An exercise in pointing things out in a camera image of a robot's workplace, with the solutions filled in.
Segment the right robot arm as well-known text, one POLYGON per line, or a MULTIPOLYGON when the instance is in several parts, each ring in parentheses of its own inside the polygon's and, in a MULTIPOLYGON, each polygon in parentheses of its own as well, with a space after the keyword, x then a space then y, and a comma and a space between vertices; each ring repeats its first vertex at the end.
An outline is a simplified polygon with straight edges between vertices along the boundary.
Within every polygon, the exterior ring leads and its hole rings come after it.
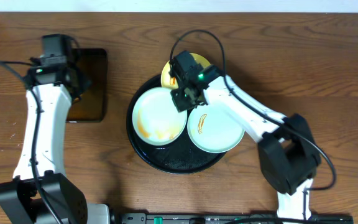
POLYGON ((271 110, 240 89, 224 69, 203 65, 187 51, 172 57, 163 72, 176 81, 171 95, 178 111, 214 106, 257 143, 262 174, 277 191, 278 218, 283 223, 309 221, 309 192, 321 150, 306 119, 271 110))

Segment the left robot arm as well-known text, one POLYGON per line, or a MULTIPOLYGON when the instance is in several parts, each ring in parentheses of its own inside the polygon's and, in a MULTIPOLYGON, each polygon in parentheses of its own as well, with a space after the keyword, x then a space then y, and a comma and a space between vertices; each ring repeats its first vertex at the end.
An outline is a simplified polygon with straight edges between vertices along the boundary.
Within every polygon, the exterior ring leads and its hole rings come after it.
POLYGON ((46 51, 22 77, 27 88, 24 143, 12 180, 0 184, 0 206, 12 223, 110 223, 106 204, 88 203, 66 177, 68 112, 88 87, 71 52, 46 51))

